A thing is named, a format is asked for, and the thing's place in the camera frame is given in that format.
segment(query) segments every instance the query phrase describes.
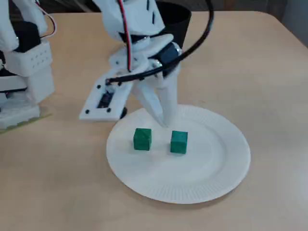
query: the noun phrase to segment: white paper plate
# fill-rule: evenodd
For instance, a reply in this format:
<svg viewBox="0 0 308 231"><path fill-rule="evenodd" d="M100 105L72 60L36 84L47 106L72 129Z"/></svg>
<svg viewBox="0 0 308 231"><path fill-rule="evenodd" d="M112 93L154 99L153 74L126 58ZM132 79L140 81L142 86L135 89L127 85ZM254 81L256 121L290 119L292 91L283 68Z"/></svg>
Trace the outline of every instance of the white paper plate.
<svg viewBox="0 0 308 231"><path fill-rule="evenodd" d="M149 152L133 148L136 128L152 129ZM170 153L172 130L187 131L187 153ZM195 204L236 188L250 165L243 134L224 117L203 108L179 105L170 128L160 127L140 109L120 120L107 141L114 174L135 192L154 200Z"/></svg>

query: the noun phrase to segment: green cube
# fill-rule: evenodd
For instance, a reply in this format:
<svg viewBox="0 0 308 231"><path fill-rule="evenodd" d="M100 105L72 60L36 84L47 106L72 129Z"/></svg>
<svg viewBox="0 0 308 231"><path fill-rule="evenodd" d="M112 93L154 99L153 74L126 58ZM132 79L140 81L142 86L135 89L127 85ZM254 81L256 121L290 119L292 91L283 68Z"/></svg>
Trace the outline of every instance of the green cube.
<svg viewBox="0 0 308 231"><path fill-rule="evenodd" d="M172 131L171 147L172 153L186 154L188 132Z"/></svg>
<svg viewBox="0 0 308 231"><path fill-rule="evenodd" d="M149 151L152 143L152 130L137 128L134 135L134 149Z"/></svg>

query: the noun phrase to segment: wooden table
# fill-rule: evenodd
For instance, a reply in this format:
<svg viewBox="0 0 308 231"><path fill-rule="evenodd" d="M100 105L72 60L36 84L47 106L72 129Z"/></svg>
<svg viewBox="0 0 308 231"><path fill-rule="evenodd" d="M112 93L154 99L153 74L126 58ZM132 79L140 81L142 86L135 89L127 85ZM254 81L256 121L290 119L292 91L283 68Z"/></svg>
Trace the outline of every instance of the wooden table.
<svg viewBox="0 0 308 231"><path fill-rule="evenodd" d="M112 174L113 123L78 115L120 43L99 14L56 14L53 115L0 135L1 231L305 231L308 227L308 50L275 18L217 12L206 43L182 64L179 102L217 112L246 136L250 171L229 195L199 205L144 198ZM185 47L206 13L193 13ZM130 98L130 112L140 108Z"/></svg>

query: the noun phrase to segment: black wire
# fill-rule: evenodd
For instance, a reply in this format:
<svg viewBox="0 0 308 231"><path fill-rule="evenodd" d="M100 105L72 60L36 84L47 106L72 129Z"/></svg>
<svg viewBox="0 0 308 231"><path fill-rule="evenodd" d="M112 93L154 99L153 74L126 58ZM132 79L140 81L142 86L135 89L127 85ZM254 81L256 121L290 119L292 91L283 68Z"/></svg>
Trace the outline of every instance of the black wire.
<svg viewBox="0 0 308 231"><path fill-rule="evenodd" d="M169 68L172 68L172 67L178 65L182 60L184 60L185 58L190 56L205 41L205 39L207 38L207 36L209 35L209 33L211 31L212 24L213 24L213 21L214 21L214 8L213 8L212 1L211 0L205 0L205 2L207 4L208 11L209 11L209 18L208 18L208 22L207 22L205 31L202 34L202 36L186 52L184 52L182 55L178 56L174 60L170 61L169 63L167 63L167 64L165 64L161 67L158 67L158 68L153 69L153 70L145 71L145 72L142 72L142 73L134 74L134 75L110 78L110 79L106 80L106 84L115 83L115 82L129 82L129 81L134 81L136 79L144 79L145 77L152 76L152 75L155 75L159 72L162 72L162 71L165 71Z"/></svg>

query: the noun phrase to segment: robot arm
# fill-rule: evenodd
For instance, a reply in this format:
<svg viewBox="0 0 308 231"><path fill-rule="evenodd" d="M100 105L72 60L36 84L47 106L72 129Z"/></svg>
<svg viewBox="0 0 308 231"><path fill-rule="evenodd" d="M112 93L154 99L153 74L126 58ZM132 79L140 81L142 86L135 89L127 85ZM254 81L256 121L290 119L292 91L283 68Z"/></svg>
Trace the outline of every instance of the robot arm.
<svg viewBox="0 0 308 231"><path fill-rule="evenodd" d="M177 110L177 77L180 65L147 79L111 85L106 83L113 77L139 74L154 69L180 55L180 48L172 43L172 35L151 38L165 28L156 1L93 1L101 9L103 23L112 38L125 41L124 28L129 31L133 65L132 69L127 65L131 72L125 71L125 63L129 59L126 47L113 54L109 60L112 70L93 86L79 118L87 121L117 121L121 118L128 95L133 93L161 126L170 125Z"/></svg>
<svg viewBox="0 0 308 231"><path fill-rule="evenodd" d="M47 24L37 0L13 0L25 22L11 23L8 0L0 0L0 129L39 117L38 103L54 91Z"/></svg>
<svg viewBox="0 0 308 231"><path fill-rule="evenodd" d="M19 8L23 19L36 24L40 35L44 34L47 24L42 12L36 6L36 0L13 1ZM19 41L10 22L8 0L0 1L0 22L0 51L13 51L19 46Z"/></svg>

